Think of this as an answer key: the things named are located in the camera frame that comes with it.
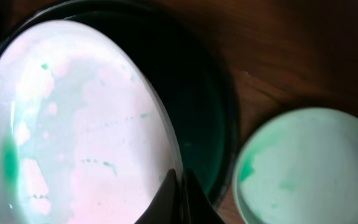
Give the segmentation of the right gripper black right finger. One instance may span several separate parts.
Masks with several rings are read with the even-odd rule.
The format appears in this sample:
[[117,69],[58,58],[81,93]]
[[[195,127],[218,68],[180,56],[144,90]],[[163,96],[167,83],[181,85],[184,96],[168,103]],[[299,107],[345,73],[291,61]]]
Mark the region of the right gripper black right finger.
[[224,224],[192,171],[185,172],[182,184],[184,224]]

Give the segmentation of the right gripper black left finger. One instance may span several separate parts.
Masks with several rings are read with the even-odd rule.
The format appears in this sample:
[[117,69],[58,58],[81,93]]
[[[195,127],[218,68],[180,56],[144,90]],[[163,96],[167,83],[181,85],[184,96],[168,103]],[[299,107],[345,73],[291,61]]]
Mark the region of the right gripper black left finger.
[[135,224],[179,224],[180,193],[177,175],[170,169],[155,197]]

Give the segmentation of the mint plate bottom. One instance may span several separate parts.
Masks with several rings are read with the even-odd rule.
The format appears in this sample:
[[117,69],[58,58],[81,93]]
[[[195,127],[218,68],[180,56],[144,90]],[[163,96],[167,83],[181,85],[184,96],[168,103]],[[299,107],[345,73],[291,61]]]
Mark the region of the mint plate bottom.
[[358,118],[328,108],[274,117],[243,145],[232,187],[246,223],[358,224]]

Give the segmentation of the white plate top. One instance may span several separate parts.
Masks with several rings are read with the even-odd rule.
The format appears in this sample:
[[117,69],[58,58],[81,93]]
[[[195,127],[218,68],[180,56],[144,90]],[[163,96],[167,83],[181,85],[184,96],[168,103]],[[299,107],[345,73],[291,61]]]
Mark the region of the white plate top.
[[0,223],[134,223],[183,166],[158,94],[85,24],[34,25],[0,55]]

